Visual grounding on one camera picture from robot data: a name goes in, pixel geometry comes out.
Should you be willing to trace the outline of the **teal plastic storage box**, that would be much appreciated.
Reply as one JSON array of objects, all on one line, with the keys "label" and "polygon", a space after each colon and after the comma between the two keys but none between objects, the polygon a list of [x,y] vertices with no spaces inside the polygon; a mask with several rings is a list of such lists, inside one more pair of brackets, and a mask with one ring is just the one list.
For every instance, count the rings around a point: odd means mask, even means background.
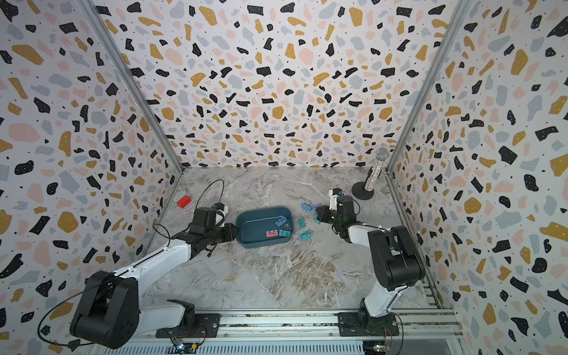
[{"label": "teal plastic storage box", "polygon": [[[285,217],[287,223],[278,228],[275,222],[281,217]],[[287,243],[294,234],[293,215],[291,210],[284,206],[242,212],[237,217],[236,226],[239,229],[236,240],[247,249]],[[291,236],[287,238],[281,236],[266,237],[267,231],[280,229],[289,230]]]}]

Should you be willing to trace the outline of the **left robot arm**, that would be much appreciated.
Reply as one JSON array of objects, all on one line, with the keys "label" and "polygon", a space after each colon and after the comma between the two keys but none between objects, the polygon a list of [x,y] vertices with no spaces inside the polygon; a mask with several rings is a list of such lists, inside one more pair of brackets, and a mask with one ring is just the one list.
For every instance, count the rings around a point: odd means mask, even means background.
[{"label": "left robot arm", "polygon": [[212,253],[222,243],[234,241],[238,228],[232,223],[201,229],[189,226],[142,260],[114,272],[96,272],[88,279],[70,324],[74,337],[110,349],[124,346],[133,336],[162,332],[186,336],[199,329],[195,306],[167,300],[162,306],[142,308],[145,292],[171,270],[202,251]]}]

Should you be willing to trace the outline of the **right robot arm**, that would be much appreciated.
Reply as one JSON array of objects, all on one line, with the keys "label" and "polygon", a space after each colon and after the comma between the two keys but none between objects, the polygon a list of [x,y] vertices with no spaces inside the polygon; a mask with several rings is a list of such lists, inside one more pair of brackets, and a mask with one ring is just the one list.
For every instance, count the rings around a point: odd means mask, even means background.
[{"label": "right robot arm", "polygon": [[409,231],[359,222],[354,214],[329,206],[316,208],[317,221],[331,225],[344,241],[369,249],[376,283],[362,299],[364,314],[381,318],[390,314],[399,296],[425,277],[425,267]]}]

